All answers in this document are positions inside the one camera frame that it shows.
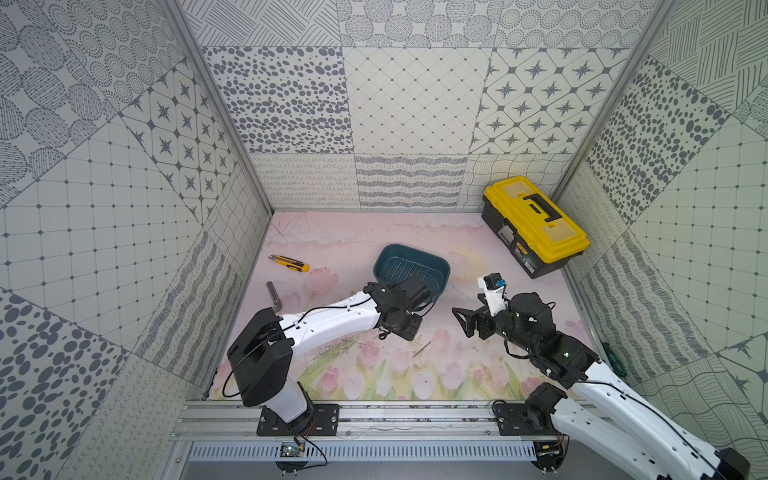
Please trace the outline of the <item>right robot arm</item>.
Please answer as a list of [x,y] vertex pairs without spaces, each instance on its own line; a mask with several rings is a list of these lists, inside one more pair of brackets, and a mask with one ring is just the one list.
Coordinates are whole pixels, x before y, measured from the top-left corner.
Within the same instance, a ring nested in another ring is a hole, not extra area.
[[552,427],[636,479],[745,479],[749,461],[675,423],[638,396],[579,339],[556,328],[535,293],[480,297],[477,310],[452,310],[467,337],[501,337],[547,378],[525,401],[531,428]]

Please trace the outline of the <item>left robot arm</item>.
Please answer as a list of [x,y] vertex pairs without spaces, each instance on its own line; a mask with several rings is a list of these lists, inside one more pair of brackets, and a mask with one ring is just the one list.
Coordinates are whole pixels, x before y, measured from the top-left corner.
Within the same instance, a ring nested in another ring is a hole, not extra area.
[[222,385],[226,398],[246,407],[264,406],[293,433],[308,432],[315,407],[299,382],[289,378],[293,361],[317,347],[377,330],[415,338],[422,310],[434,302],[427,283],[409,277],[395,283],[369,282],[351,297],[303,313],[278,314],[265,308],[254,314],[227,351],[230,373]]

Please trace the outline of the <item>teal plastic storage box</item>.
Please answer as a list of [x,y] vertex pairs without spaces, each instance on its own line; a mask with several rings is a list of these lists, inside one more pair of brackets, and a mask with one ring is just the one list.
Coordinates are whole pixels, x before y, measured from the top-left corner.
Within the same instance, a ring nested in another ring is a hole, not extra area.
[[385,246],[373,266],[374,277],[388,284],[420,279],[434,299],[443,294],[450,273],[450,265],[442,257],[397,243]]

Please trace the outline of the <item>pink floral table mat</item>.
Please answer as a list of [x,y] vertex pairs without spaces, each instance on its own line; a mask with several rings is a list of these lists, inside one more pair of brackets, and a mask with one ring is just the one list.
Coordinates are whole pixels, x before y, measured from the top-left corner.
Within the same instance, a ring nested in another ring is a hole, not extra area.
[[[560,331],[592,338],[564,276],[532,279],[476,213],[281,212],[271,220],[236,317],[240,332],[271,299],[272,281],[286,313],[343,300],[374,278],[381,250],[402,244],[445,259],[451,268],[443,294],[413,341],[380,340],[373,331],[347,336],[294,360],[291,373],[315,400],[518,400],[544,379],[519,349],[498,337],[467,338],[453,307],[478,307],[477,279],[497,272],[509,294],[536,292],[554,302]],[[307,263],[292,271],[269,256]],[[427,342],[417,357],[413,354]]]

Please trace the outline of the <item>yellow black toolbox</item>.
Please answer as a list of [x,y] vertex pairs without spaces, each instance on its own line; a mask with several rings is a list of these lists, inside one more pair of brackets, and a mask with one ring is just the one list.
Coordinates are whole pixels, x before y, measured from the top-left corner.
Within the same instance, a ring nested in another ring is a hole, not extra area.
[[590,246],[586,232],[523,176],[484,190],[482,219],[532,279],[563,268]]

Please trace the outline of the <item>yellow utility knife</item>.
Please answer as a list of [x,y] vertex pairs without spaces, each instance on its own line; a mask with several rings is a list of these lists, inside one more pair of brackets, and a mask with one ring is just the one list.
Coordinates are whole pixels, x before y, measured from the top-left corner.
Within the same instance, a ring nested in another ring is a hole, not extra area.
[[276,264],[284,266],[292,271],[300,273],[308,273],[310,271],[310,266],[307,263],[284,255],[272,254],[269,256],[269,259]]

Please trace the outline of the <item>grey metal angle tool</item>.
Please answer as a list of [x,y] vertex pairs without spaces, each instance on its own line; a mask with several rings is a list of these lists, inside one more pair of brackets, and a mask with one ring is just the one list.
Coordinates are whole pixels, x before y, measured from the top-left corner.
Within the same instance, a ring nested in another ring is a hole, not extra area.
[[271,302],[272,302],[272,309],[276,313],[279,313],[280,310],[282,309],[282,301],[281,301],[281,298],[279,297],[279,295],[277,293],[275,285],[273,284],[272,281],[267,281],[266,282],[266,288],[267,288],[267,291],[269,293],[269,296],[270,296],[270,299],[271,299]]

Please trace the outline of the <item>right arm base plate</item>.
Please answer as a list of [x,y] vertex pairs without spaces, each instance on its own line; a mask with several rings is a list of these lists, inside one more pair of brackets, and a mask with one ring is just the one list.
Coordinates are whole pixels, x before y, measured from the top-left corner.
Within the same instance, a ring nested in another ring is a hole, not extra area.
[[500,436],[563,436],[552,423],[551,415],[537,407],[497,400],[492,403],[491,411]]

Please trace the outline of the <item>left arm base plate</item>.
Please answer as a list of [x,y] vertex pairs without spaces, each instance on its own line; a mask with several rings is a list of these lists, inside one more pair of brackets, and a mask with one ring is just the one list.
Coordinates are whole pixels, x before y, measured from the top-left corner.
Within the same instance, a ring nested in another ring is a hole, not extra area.
[[257,435],[259,437],[335,436],[338,429],[339,414],[339,404],[312,404],[308,411],[286,423],[274,411],[263,407]]

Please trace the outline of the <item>aluminium mounting rail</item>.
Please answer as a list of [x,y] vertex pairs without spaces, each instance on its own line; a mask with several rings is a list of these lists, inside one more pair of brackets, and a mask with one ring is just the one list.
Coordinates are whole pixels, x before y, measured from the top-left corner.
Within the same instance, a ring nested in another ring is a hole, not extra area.
[[[353,441],[532,441],[556,443],[572,440],[634,440],[614,417],[590,402],[556,409],[552,430],[535,432],[521,417],[503,427],[489,401],[340,401],[332,414],[318,401],[316,419],[304,435],[315,442]],[[190,401],[182,407],[172,428],[173,441],[292,440],[297,434],[272,413],[245,407],[238,401]]]

